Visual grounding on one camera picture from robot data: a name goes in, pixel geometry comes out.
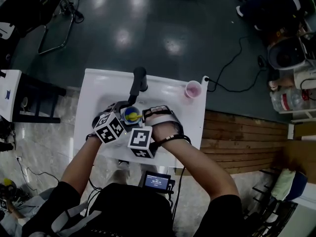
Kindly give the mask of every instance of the wooden panel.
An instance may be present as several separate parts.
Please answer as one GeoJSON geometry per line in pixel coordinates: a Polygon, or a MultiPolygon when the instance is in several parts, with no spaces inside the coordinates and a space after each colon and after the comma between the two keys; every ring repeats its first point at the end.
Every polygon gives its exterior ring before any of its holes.
{"type": "Polygon", "coordinates": [[[271,166],[272,164],[268,163],[264,165],[248,166],[248,167],[241,167],[241,168],[227,168],[226,171],[232,175],[232,174],[247,173],[247,172],[267,169],[267,168],[270,168],[271,166]]]}
{"type": "Polygon", "coordinates": [[[285,141],[285,135],[269,135],[204,129],[202,138],[215,140],[285,141]]]}
{"type": "Polygon", "coordinates": [[[259,134],[287,135],[287,130],[265,128],[243,124],[224,123],[218,121],[204,120],[204,129],[229,131],[229,132],[246,132],[259,134]]]}
{"type": "Polygon", "coordinates": [[[272,153],[260,153],[260,154],[223,154],[223,155],[212,155],[207,154],[214,161],[243,161],[243,160],[258,160],[258,159],[269,159],[274,158],[281,152],[272,153]]]}
{"type": "Polygon", "coordinates": [[[316,141],[288,140],[280,164],[305,173],[308,182],[316,184],[316,141]]]}
{"type": "Polygon", "coordinates": [[[219,161],[217,162],[222,168],[239,168],[239,167],[249,167],[258,166],[274,162],[274,158],[270,159],[260,159],[260,160],[243,160],[243,161],[219,161]]]}
{"type": "Polygon", "coordinates": [[[294,126],[294,137],[316,135],[316,122],[306,122],[294,126]]]}
{"type": "Polygon", "coordinates": [[[269,153],[279,152],[282,148],[258,148],[258,149],[212,149],[212,148],[201,148],[201,151],[205,154],[258,154],[258,153],[269,153]]]}
{"type": "Polygon", "coordinates": [[[255,149],[255,148],[279,148],[283,147],[285,142],[279,141],[230,141],[230,140],[212,140],[202,139],[201,148],[219,148],[219,149],[255,149]]]}
{"type": "Polygon", "coordinates": [[[283,129],[283,130],[287,130],[288,128],[287,124],[270,122],[270,121],[265,121],[261,119],[247,118],[247,117],[236,116],[236,115],[225,114],[225,113],[218,113],[218,112],[213,112],[213,111],[205,111],[204,119],[212,120],[212,121],[235,123],[235,124],[245,124],[245,125],[253,125],[253,126],[260,126],[260,127],[267,127],[267,128],[283,129]]]}
{"type": "MultiPolygon", "coordinates": [[[[268,169],[268,168],[270,168],[272,166],[273,166],[272,163],[267,163],[267,164],[264,164],[264,165],[256,165],[256,166],[248,166],[248,167],[240,167],[240,168],[226,168],[225,170],[229,174],[239,174],[239,173],[247,173],[247,172],[252,172],[252,171],[258,171],[258,170],[262,170],[262,169],[268,169]]],[[[181,172],[182,172],[181,168],[177,168],[175,170],[175,174],[176,175],[181,175],[181,172]]],[[[184,176],[190,176],[191,174],[186,169],[184,171],[183,175],[184,176]]]]}
{"type": "Polygon", "coordinates": [[[283,155],[287,130],[287,124],[205,111],[201,151],[230,174],[267,169],[283,155]]]}

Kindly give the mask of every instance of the dark floor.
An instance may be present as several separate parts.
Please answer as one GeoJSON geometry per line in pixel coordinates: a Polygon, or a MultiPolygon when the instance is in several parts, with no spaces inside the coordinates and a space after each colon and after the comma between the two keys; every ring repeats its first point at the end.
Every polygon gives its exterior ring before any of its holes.
{"type": "MultiPolygon", "coordinates": [[[[66,47],[44,56],[37,55],[42,28],[21,39],[12,61],[40,80],[60,86],[80,87],[86,68],[132,72],[143,66],[149,75],[179,80],[216,79],[221,68],[239,51],[242,54],[226,68],[220,83],[231,89],[252,84],[257,56],[266,49],[252,26],[236,14],[238,0],[81,0],[85,16],[74,24],[66,47]]],[[[60,44],[67,21],[51,21],[48,46],[60,44]]],[[[260,119],[288,121],[272,108],[262,73],[253,89],[228,93],[218,88],[208,93],[210,110],[260,119]]]]}

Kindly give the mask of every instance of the plastic cup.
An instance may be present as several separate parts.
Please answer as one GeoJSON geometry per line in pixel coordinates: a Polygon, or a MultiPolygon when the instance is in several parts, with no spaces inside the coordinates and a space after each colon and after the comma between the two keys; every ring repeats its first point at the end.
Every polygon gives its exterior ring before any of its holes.
{"type": "Polygon", "coordinates": [[[201,95],[202,86],[198,81],[189,81],[184,90],[184,95],[187,98],[197,98],[201,95]]]}

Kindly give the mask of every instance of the sink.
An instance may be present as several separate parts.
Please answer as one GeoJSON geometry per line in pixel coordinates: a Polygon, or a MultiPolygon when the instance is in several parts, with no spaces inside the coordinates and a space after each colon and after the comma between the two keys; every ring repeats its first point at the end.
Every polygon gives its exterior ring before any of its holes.
{"type": "MultiPolygon", "coordinates": [[[[87,134],[93,132],[92,121],[95,116],[109,105],[129,98],[133,84],[133,73],[107,70],[86,69],[81,87],[76,114],[74,147],[79,150],[87,134]]],[[[155,106],[167,105],[174,111],[183,125],[184,133],[199,149],[205,112],[208,82],[201,80],[202,93],[196,99],[184,95],[187,82],[147,75],[148,90],[140,92],[134,104],[140,111],[155,106]]],[[[183,165],[167,150],[160,147],[154,159],[136,157],[127,148],[129,133],[112,144],[102,144],[99,154],[106,157],[168,167],[183,165]]]]}

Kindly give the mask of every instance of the digital display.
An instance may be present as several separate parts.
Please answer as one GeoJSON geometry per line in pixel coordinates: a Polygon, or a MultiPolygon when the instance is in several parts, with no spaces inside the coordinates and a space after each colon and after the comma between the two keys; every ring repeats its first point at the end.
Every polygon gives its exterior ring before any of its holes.
{"type": "Polygon", "coordinates": [[[168,187],[168,178],[147,175],[145,186],[166,190],[168,187]]]}

